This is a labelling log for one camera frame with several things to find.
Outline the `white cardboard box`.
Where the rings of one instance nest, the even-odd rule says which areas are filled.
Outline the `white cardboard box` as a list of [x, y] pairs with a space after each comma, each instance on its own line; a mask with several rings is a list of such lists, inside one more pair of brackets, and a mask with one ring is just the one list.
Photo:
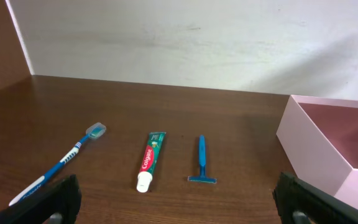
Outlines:
[[277, 137], [300, 179], [358, 209], [358, 101], [292, 95]]

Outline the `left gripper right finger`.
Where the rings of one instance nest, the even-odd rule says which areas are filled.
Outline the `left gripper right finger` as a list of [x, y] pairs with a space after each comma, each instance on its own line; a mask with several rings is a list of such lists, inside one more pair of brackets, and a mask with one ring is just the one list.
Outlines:
[[358, 224], [358, 209], [291, 173], [280, 174], [272, 195], [282, 223]]

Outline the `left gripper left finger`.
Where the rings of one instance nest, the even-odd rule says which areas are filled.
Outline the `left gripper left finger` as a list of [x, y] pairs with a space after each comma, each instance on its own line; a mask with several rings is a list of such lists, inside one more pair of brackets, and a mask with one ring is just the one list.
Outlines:
[[73, 174], [1, 210], [0, 223], [43, 223], [56, 213], [62, 216], [62, 223], [74, 223], [81, 198], [78, 179]]

